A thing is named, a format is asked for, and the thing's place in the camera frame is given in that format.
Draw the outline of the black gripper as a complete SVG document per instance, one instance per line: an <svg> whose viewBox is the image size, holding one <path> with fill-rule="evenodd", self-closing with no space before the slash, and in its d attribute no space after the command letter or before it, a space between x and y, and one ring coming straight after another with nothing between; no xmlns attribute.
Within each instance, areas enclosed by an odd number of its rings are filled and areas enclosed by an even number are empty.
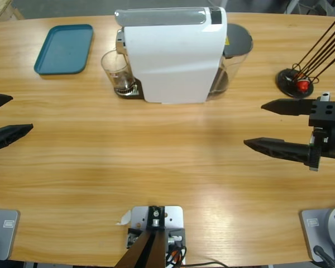
<svg viewBox="0 0 335 268"><path fill-rule="evenodd" d="M309 115L312 145L260 137L244 140L246 146L273 158L303 163L313 171L318 171L321 156L335 159L335 101L331 101L330 92L323 92L315 100L276 99L261 108L281 115Z"/></svg>

